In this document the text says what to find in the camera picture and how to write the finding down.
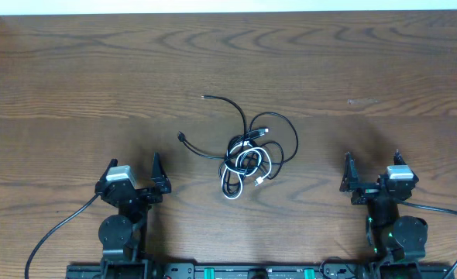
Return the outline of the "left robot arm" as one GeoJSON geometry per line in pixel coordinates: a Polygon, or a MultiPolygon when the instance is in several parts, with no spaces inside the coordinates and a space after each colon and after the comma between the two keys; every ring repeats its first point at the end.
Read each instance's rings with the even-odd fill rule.
{"type": "Polygon", "coordinates": [[[137,188],[129,165],[110,161],[95,185],[95,194],[118,209],[106,218],[98,230],[103,246],[100,278],[158,278],[162,272],[145,252],[148,211],[171,193],[171,183],[161,164],[160,155],[153,155],[151,180],[154,186],[137,188]]]}

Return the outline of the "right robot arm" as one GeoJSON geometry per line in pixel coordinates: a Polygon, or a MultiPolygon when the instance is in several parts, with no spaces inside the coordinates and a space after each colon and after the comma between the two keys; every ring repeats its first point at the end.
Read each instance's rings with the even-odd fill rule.
{"type": "Polygon", "coordinates": [[[428,224],[418,217],[401,216],[398,209],[418,182],[398,151],[393,164],[374,182],[362,181],[352,154],[345,154],[339,190],[352,195],[352,205],[367,207],[366,238],[375,253],[372,260],[356,268],[358,278],[421,277],[417,262],[426,255],[428,224]]]}

